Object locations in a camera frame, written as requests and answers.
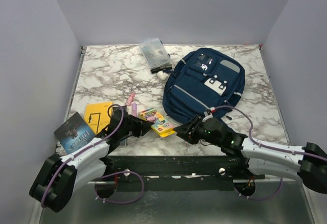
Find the colourful crayon box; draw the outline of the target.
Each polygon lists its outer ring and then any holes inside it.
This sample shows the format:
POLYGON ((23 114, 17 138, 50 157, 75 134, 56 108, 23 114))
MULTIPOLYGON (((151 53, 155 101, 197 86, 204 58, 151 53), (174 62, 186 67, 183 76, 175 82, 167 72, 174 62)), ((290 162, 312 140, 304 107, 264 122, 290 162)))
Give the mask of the colourful crayon box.
POLYGON ((149 108, 138 113, 139 118, 153 122, 151 128, 161 137, 165 138, 175 133, 174 126, 161 113, 149 108))

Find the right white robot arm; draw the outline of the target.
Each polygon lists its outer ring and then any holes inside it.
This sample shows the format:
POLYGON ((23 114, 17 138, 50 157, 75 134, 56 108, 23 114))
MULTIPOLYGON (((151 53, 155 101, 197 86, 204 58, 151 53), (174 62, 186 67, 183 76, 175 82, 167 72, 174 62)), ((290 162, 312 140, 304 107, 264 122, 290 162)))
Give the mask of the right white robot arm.
POLYGON ((227 156, 245 158, 236 164, 235 173, 246 179, 250 175, 274 175, 299 180, 307 188, 326 193, 326 152, 314 143, 306 146, 275 145, 233 131, 222 120, 204 121, 194 117, 173 129, 190 144, 204 140, 221 149, 227 156))

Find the navy blue student backpack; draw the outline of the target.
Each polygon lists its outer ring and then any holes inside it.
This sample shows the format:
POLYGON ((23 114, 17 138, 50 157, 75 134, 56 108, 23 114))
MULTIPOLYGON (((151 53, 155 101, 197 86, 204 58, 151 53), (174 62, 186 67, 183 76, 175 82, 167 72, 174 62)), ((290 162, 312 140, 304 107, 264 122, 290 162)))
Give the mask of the navy blue student backpack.
POLYGON ((162 105, 179 123, 204 115, 211 107, 219 119, 242 98, 245 69, 231 57, 211 48, 200 48, 184 56, 166 81, 162 105))

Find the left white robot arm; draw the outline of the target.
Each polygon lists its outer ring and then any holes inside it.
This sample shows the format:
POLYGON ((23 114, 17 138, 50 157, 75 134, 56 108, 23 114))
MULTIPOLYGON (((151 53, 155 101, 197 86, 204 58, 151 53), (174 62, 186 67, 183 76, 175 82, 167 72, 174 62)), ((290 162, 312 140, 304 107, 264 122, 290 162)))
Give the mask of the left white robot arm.
POLYGON ((72 194, 92 180, 103 181, 117 178, 119 174, 130 174, 126 169, 114 172, 107 164, 106 156, 120 142, 130 136, 142 137, 151 130, 153 122, 128 114, 124 110, 113 112, 106 125, 91 142, 65 156, 52 155, 41 167, 29 195, 39 201, 42 208, 61 211, 72 194))

